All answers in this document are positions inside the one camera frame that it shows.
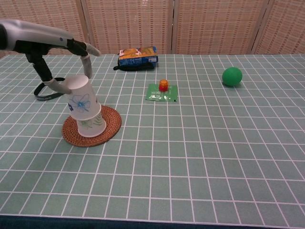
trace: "stacked cups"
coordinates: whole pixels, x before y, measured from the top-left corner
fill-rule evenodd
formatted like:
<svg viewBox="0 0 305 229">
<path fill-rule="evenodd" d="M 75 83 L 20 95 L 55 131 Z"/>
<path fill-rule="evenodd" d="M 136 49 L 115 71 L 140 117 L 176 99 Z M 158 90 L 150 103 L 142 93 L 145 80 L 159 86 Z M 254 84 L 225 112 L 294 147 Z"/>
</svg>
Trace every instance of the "stacked cups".
<svg viewBox="0 0 305 229">
<path fill-rule="evenodd" d="M 67 77 L 63 84 L 72 91 L 65 96 L 70 116 L 77 122 L 78 133 L 83 137 L 100 135 L 106 129 L 106 122 L 88 77 L 83 74 Z"/>
</svg>

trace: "green grid tablecloth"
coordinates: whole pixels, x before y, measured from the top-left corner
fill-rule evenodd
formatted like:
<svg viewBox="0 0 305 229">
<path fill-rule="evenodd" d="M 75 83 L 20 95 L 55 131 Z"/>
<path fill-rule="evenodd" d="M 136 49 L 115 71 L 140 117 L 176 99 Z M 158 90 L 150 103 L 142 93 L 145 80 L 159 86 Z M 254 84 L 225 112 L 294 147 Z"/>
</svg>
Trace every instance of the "green grid tablecloth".
<svg viewBox="0 0 305 229">
<path fill-rule="evenodd" d="M 83 71 L 76 56 L 45 60 L 54 77 Z M 122 127 L 78 148 L 61 136 L 65 97 L 37 101 L 26 58 L 0 60 L 1 215 L 305 228 L 305 55 L 160 55 L 136 73 L 91 61 Z M 221 82 L 231 66 L 236 88 Z M 160 79 L 176 103 L 145 100 Z"/>
</svg>

